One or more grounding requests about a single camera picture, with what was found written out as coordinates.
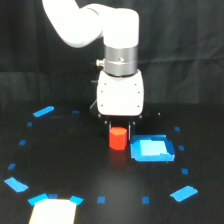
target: black table surface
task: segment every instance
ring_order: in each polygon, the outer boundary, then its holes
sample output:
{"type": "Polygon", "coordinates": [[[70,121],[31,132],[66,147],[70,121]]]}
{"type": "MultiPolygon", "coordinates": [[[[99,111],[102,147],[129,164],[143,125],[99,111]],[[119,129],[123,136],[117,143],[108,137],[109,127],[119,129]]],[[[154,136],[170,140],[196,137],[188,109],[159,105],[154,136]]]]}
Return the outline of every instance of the black table surface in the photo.
{"type": "Polygon", "coordinates": [[[27,200],[43,193],[83,198],[75,224],[224,223],[223,106],[146,104],[136,134],[165,134],[175,161],[139,163],[129,145],[120,152],[109,148],[104,125],[87,106],[51,104],[54,111],[33,116],[48,105],[16,103],[1,113],[0,223],[29,223],[27,200]],[[11,163],[16,166],[8,170],[11,163]],[[29,188],[16,193],[4,183],[10,177],[29,188]],[[185,186],[198,193],[182,202],[170,197],[185,186]],[[97,203],[99,196],[105,204],[97,203]],[[149,204],[142,204],[144,196],[149,204]]]}

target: blue tape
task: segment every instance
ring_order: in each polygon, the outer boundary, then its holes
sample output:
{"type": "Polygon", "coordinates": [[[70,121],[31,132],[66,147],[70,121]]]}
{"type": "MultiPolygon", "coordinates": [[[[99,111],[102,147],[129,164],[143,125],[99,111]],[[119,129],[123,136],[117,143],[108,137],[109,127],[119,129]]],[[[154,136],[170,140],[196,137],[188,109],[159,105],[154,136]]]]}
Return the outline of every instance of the blue tape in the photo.
{"type": "Polygon", "coordinates": [[[135,135],[131,140],[131,158],[138,162],[168,162],[174,161],[175,151],[172,142],[166,139],[166,135],[135,135]],[[142,140],[164,141],[167,154],[142,155],[140,143],[142,140]]]}
{"type": "Polygon", "coordinates": [[[97,203],[98,204],[105,204],[106,198],[103,196],[98,197],[97,203]]]}
{"type": "Polygon", "coordinates": [[[20,142],[19,142],[19,145],[25,145],[26,144],[26,140],[21,140],[20,142]]]}
{"type": "Polygon", "coordinates": [[[149,204],[149,197],[143,197],[142,204],[149,204]]]}
{"type": "Polygon", "coordinates": [[[28,122],[27,123],[27,127],[32,127],[33,123],[32,122],[28,122]]]}
{"type": "Polygon", "coordinates": [[[12,169],[15,167],[15,165],[16,165],[16,164],[11,163],[11,164],[9,165],[8,169],[9,169],[9,170],[12,170],[12,169]]]}
{"type": "Polygon", "coordinates": [[[182,169],[182,174],[188,175],[188,169],[182,169]]]}
{"type": "Polygon", "coordinates": [[[175,127],[175,131],[180,131],[180,128],[179,127],[175,127]]]}
{"type": "Polygon", "coordinates": [[[41,194],[41,195],[38,195],[34,198],[31,198],[28,200],[28,202],[33,206],[35,205],[37,202],[39,201],[43,201],[45,199],[48,199],[47,195],[46,194],[41,194]]]}
{"type": "Polygon", "coordinates": [[[173,197],[176,201],[181,202],[196,193],[198,193],[198,191],[196,189],[194,189],[193,187],[190,187],[190,186],[186,186],[186,187],[174,192],[170,196],[173,197]]]}
{"type": "Polygon", "coordinates": [[[57,194],[48,194],[47,196],[49,199],[57,199],[58,198],[57,194]]]}
{"type": "Polygon", "coordinates": [[[83,202],[83,199],[79,198],[79,197],[72,196],[70,198],[70,201],[77,204],[77,205],[80,205],[83,202]]]}
{"type": "Polygon", "coordinates": [[[40,116],[42,116],[42,115],[44,115],[44,114],[47,114],[47,113],[49,113],[49,112],[51,112],[51,111],[53,111],[53,110],[54,110],[54,107],[53,107],[53,106],[49,106],[49,107],[46,107],[46,108],[44,108],[44,109],[42,109],[42,110],[39,110],[39,111],[33,113],[33,115],[34,115],[35,117],[40,117],[40,116]]]}
{"type": "Polygon", "coordinates": [[[184,151],[184,146],[183,146],[183,145],[179,145],[179,149],[180,149],[181,151],[184,151]]]}
{"type": "Polygon", "coordinates": [[[7,180],[4,180],[4,182],[6,184],[8,184],[9,187],[11,187],[17,193],[25,191],[28,188],[28,186],[26,186],[25,184],[20,183],[14,177],[11,177],[11,178],[9,178],[7,180]]]}

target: red block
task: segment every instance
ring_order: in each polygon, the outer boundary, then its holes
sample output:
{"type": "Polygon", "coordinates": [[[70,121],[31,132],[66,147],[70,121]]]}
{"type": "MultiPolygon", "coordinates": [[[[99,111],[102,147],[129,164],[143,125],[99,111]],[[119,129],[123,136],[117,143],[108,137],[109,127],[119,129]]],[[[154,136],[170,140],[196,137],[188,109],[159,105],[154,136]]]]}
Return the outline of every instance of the red block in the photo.
{"type": "Polygon", "coordinates": [[[127,147],[127,129],[122,127],[110,129],[110,147],[115,150],[124,150],[127,147]]]}

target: black cloth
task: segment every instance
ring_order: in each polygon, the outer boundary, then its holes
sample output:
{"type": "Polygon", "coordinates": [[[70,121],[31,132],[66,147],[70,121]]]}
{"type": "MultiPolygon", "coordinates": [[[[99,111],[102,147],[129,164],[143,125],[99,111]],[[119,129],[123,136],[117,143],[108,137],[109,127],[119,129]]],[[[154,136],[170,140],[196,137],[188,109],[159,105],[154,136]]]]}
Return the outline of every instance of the black cloth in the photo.
{"type": "MultiPolygon", "coordinates": [[[[224,102],[224,2],[77,0],[130,8],[140,16],[138,68],[149,103],[224,102]]],[[[93,102],[103,39],[66,45],[41,0],[0,0],[0,100],[93,102]]]]}

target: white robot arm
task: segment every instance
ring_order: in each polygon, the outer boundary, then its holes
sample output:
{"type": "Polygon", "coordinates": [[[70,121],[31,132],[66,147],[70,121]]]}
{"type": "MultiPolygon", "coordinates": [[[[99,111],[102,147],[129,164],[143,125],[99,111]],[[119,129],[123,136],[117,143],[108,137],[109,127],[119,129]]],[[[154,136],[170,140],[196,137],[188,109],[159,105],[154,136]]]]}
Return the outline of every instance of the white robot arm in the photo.
{"type": "Polygon", "coordinates": [[[44,10],[61,39],[81,48],[103,36],[104,22],[114,8],[90,4],[79,8],[74,0],[43,0],[44,10]]]}
{"type": "Polygon", "coordinates": [[[102,115],[138,116],[144,87],[137,69],[139,16],[131,9],[90,4],[79,8],[74,0],[42,0],[44,10],[61,39],[81,48],[103,37],[105,59],[97,86],[97,107],[102,115]]]}

